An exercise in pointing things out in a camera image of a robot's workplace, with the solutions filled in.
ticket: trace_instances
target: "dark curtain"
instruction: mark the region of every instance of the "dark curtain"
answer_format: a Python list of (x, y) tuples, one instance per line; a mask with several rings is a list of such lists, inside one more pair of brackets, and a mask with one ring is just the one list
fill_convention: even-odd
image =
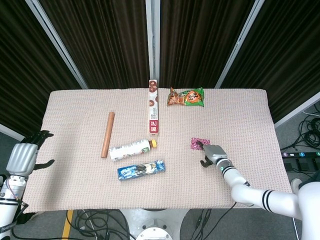
[(267, 91), (277, 122), (320, 91), (320, 1), (265, 1), (222, 88)]
[(147, 88), (145, 0), (40, 0), (92, 89)]
[(214, 88), (254, 0), (162, 0), (160, 86)]
[(25, 1), (0, 1), (0, 31), (0, 123), (30, 135), (51, 91), (80, 86)]

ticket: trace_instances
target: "beige tablecloth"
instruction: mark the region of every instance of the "beige tablecloth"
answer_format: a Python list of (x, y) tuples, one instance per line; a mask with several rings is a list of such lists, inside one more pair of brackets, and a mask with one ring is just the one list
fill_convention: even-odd
[[(201, 166), (205, 155), (190, 148), (192, 137), (222, 146), (252, 187), (290, 192), (266, 92), (204, 92), (204, 107), (167, 107), (169, 89), (159, 89), (158, 147), (117, 162), (100, 157), (108, 114), (115, 112), (110, 147), (148, 138), (148, 88), (52, 92), (42, 129), (54, 136), (41, 147), (37, 163), (55, 163), (30, 175), (26, 212), (230, 207), (230, 188), (214, 166)], [(158, 159), (166, 172), (118, 180), (118, 168)]]

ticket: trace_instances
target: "plastic bottle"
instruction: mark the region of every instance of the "plastic bottle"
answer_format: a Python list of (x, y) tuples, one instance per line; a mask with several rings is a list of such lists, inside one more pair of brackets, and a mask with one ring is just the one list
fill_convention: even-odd
[(151, 148), (156, 147), (156, 140), (152, 139), (149, 141), (148, 139), (142, 139), (123, 146), (111, 147), (109, 149), (109, 155), (113, 161), (117, 161), (133, 155), (147, 153), (151, 150)]

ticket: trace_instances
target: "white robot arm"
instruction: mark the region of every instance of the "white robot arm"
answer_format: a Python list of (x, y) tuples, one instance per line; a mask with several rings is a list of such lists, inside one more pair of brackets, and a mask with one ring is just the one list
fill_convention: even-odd
[(310, 182), (298, 195), (269, 189), (256, 189), (233, 166), (225, 151), (218, 145), (203, 145), (205, 160), (201, 165), (207, 168), (215, 165), (231, 187), (231, 196), (237, 203), (258, 206), (268, 212), (302, 220), (302, 239), (320, 239), (320, 182)]
[(33, 170), (47, 168), (53, 164), (36, 164), (38, 149), (45, 139), (53, 136), (49, 131), (41, 131), (17, 143), (11, 153), (6, 170), (10, 177), (0, 191), (0, 240), (10, 240), (10, 230), (16, 225), (18, 216), (28, 204), (22, 201), (28, 176)]

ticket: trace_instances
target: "yellow bottle cap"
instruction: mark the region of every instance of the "yellow bottle cap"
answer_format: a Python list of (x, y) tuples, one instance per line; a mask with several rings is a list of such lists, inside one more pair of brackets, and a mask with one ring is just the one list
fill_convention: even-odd
[(151, 140), (151, 143), (152, 143), (152, 147), (153, 147), (153, 148), (156, 148), (156, 147), (157, 147), (157, 142), (156, 142), (156, 140), (152, 139), (152, 140)]

